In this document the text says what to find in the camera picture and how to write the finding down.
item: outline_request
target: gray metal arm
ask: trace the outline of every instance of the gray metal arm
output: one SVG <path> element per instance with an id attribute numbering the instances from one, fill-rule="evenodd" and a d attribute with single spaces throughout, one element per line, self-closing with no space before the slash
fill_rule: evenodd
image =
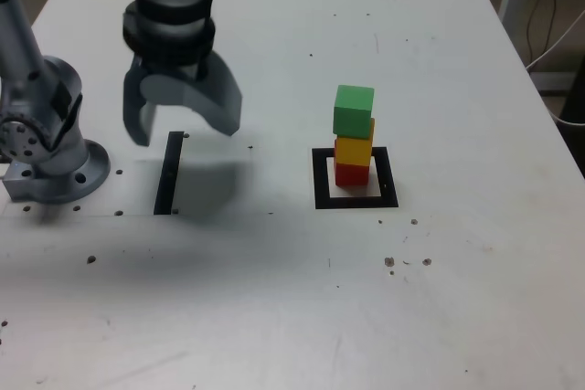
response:
<path id="1" fill-rule="evenodd" d="M 136 0 L 123 18 L 134 51 L 124 80 L 123 120 L 148 145 L 156 105 L 182 105 L 214 129 L 239 128 L 241 93 L 212 50 L 212 0 Z M 81 136 L 81 80 L 42 57 L 20 0 L 0 0 L 0 149 L 12 159 L 4 185 L 15 201 L 66 203 L 97 189 L 110 171 L 106 151 Z"/>
<path id="2" fill-rule="evenodd" d="M 20 0 L 0 0 L 0 148 L 12 159 L 3 183 L 14 201 L 66 203 L 108 176 L 105 150 L 81 136 L 81 80 L 42 57 Z"/>

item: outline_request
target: yellow cube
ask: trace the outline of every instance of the yellow cube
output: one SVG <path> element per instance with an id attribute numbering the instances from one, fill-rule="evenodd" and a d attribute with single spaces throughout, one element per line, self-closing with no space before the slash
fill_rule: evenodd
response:
<path id="1" fill-rule="evenodd" d="M 337 136 L 335 142 L 335 160 L 342 164 L 369 166 L 374 142 L 374 118 L 371 119 L 369 138 L 353 139 Z"/>

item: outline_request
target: white table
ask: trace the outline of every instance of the white table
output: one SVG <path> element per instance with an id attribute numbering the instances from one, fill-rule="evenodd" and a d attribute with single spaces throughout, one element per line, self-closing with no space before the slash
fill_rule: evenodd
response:
<path id="1" fill-rule="evenodd" d="M 488 0 L 216 0 L 241 129 L 165 108 L 148 149 L 122 125 L 131 1 L 36 22 L 112 174 L 61 208 L 2 192 L 0 388 L 585 386 L 585 184 Z M 376 89 L 400 208 L 314 210 L 342 83 Z M 152 216 L 172 130 L 181 215 Z"/>

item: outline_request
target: wooden block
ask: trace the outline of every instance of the wooden block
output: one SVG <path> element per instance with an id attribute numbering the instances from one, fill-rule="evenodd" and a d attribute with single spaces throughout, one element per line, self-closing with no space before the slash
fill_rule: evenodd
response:
<path id="1" fill-rule="evenodd" d="M 335 184 L 337 186 L 367 186 L 369 166 L 334 162 Z"/>
<path id="2" fill-rule="evenodd" d="M 341 137 L 367 139 L 373 104 L 374 89 L 339 86 L 333 112 L 333 133 Z"/>
<path id="3" fill-rule="evenodd" d="M 374 142 L 374 118 L 371 119 L 369 137 L 365 140 L 337 137 L 335 141 L 335 159 L 341 164 L 369 166 Z"/>

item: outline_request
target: black bar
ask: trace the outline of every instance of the black bar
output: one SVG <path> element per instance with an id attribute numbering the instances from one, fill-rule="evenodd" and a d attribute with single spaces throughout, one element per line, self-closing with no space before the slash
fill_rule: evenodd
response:
<path id="1" fill-rule="evenodd" d="M 166 141 L 165 160 L 158 181 L 154 215 L 171 215 L 173 198 L 175 198 L 176 176 L 179 172 L 181 148 L 183 147 L 183 132 L 169 132 Z"/>

